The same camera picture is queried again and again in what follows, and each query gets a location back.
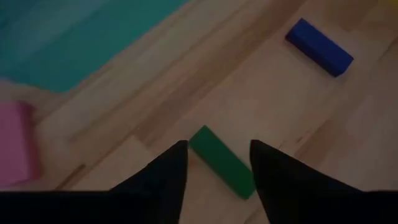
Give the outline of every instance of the blue block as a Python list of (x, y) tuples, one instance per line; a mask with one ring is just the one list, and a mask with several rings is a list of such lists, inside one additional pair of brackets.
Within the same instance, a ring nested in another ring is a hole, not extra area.
[(354, 60), (304, 19), (293, 26), (286, 39), (334, 77), (344, 73)]

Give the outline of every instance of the teal yoga mat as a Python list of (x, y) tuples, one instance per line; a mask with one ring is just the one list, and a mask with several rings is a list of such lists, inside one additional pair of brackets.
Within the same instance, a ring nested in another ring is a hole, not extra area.
[(0, 0), (0, 76), (67, 91), (187, 1)]

